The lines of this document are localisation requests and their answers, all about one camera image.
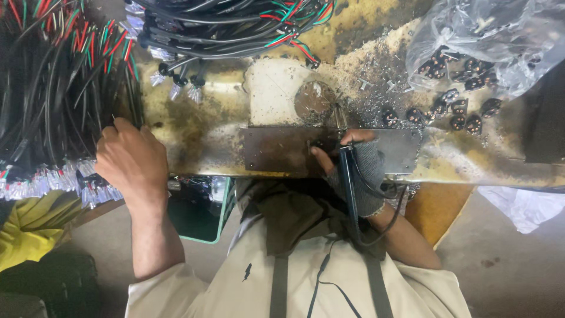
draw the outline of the sleeve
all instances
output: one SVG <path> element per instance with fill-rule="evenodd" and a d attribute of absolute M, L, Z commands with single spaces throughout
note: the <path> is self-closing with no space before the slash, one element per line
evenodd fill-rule
<path fill-rule="evenodd" d="M 184 317 L 195 298 L 206 288 L 188 264 L 177 264 L 144 282 L 129 285 L 125 316 Z"/>
<path fill-rule="evenodd" d="M 435 317 L 471 318 L 454 273 L 448 270 L 412 267 L 397 261 L 395 264 Z"/>

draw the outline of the bundle of wires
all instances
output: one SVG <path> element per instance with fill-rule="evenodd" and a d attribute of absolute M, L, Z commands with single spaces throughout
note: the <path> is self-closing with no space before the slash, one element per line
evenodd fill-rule
<path fill-rule="evenodd" d="M 298 37 L 327 23 L 335 7 L 334 0 L 136 0 L 133 4 L 145 10 L 140 45 L 175 57 L 159 66 L 152 84 L 169 76 L 177 87 L 190 83 L 192 88 L 205 83 L 202 61 L 251 57 L 281 45 L 298 48 L 306 56 L 306 66 L 317 68 L 320 59 Z M 199 66 L 198 71 L 187 78 L 192 65 Z"/>
<path fill-rule="evenodd" d="M 77 191 L 85 205 L 119 199 L 94 173 L 92 160 L 122 91 L 134 123 L 143 121 L 127 31 L 114 21 L 99 27 L 86 20 L 82 1 L 4 3 L 0 197 L 40 197 L 62 189 Z"/>

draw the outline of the gray knit glove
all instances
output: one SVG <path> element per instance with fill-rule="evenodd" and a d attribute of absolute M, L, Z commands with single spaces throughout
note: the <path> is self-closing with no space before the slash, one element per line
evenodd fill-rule
<path fill-rule="evenodd" d="M 373 188 L 380 188 L 385 176 L 383 170 L 385 156 L 377 149 L 376 141 L 354 144 L 354 148 L 357 153 L 359 171 L 361 171 L 361 174 Z M 357 174 L 353 173 L 353 176 L 353 186 L 359 216 L 369 217 L 381 213 L 385 203 L 384 199 L 374 197 L 363 182 L 359 180 Z M 339 166 L 336 166 L 324 179 L 335 190 L 337 195 L 345 200 L 345 189 L 340 178 Z"/>

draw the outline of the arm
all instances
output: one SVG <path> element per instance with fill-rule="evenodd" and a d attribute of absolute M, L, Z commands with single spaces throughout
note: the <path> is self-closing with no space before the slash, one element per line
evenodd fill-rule
<path fill-rule="evenodd" d="M 394 208 L 385 204 L 381 213 L 369 216 L 367 220 L 374 229 L 382 232 L 393 216 Z M 402 215 L 386 232 L 384 241 L 386 251 L 393 260 L 419 268 L 441 269 L 440 258 L 433 247 Z"/>
<path fill-rule="evenodd" d="M 374 135 L 368 130 L 349 130 L 343 139 L 342 145 L 351 141 L 371 141 Z M 318 163 L 324 169 L 326 175 L 335 173 L 335 166 L 329 156 L 320 148 L 312 147 L 311 153 L 316 156 Z M 383 231 L 394 216 L 394 208 L 389 204 L 384 204 L 380 200 L 380 205 L 375 206 L 372 211 L 376 214 L 367 217 L 369 223 L 377 231 Z M 410 224 L 403 216 L 398 216 L 394 225 L 385 234 L 385 248 L 390 257 L 401 261 L 406 265 L 441 269 L 440 259 L 433 250 L 432 246 L 424 237 Z"/>
<path fill-rule="evenodd" d="M 144 281 L 185 261 L 167 215 L 167 151 L 147 127 L 124 118 L 106 127 L 97 144 L 96 172 L 123 194 L 132 217 L 133 271 Z"/>

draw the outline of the beige shirt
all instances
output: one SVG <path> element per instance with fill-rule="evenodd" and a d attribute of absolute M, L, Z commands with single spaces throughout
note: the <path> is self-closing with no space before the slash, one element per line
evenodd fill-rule
<path fill-rule="evenodd" d="M 209 286 L 188 264 L 130 285 L 126 317 L 268 317 L 274 257 L 267 257 L 265 242 L 266 227 L 259 220 L 237 242 Z M 304 240 L 290 255 L 287 317 L 307 316 L 316 275 L 331 243 L 323 237 Z M 452 272 L 407 266 L 388 255 L 381 268 L 395 318 L 471 317 Z M 376 317 L 367 267 L 349 243 L 334 244 L 320 280 L 338 284 L 361 317 Z M 320 285 L 312 317 L 355 315 L 335 286 Z"/>

